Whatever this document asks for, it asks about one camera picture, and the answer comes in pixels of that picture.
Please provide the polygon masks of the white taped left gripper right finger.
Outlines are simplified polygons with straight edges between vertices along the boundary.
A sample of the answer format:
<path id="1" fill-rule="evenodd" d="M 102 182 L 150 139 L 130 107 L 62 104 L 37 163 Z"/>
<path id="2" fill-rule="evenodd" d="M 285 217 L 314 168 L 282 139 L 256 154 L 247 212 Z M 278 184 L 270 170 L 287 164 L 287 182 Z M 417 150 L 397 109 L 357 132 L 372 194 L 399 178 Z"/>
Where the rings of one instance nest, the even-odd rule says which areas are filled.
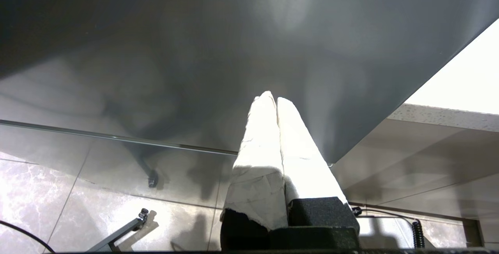
<path id="1" fill-rule="evenodd" d="M 360 226 L 294 103 L 277 101 L 288 223 L 292 227 Z"/>

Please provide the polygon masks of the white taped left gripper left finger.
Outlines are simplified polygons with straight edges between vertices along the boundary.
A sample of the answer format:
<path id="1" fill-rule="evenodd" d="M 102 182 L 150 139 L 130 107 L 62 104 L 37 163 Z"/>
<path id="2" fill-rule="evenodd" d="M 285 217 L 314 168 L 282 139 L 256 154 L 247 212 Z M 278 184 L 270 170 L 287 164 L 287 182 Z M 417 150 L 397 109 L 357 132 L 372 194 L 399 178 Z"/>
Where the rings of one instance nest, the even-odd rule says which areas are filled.
<path id="1" fill-rule="evenodd" d="M 276 102 L 256 96 L 230 173 L 221 214 L 222 250 L 269 249 L 269 234 L 288 226 Z"/>

